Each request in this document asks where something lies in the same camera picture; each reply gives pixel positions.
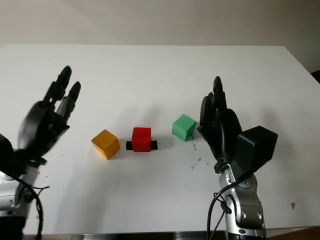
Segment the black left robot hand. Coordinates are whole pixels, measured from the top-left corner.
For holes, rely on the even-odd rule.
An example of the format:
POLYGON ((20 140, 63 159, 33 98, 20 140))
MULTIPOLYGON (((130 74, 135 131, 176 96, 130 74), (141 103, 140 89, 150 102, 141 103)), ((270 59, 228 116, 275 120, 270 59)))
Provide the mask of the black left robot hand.
POLYGON ((65 95, 71 74, 71 67, 65 66, 57 80, 51 83, 43 100, 36 102, 24 118, 16 151, 20 159, 40 159, 70 128, 68 120, 81 90, 81 84, 77 81, 65 95))

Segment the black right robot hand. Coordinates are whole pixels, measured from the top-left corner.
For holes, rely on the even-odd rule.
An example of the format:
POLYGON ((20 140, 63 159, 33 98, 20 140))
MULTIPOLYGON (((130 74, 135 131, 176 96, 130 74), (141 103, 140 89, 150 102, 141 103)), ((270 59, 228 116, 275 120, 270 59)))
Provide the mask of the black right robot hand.
POLYGON ((198 132, 216 159, 214 171, 219 174, 235 157, 238 135, 242 128, 236 113, 227 107, 221 78, 216 76, 213 90, 205 96, 200 108, 198 132))

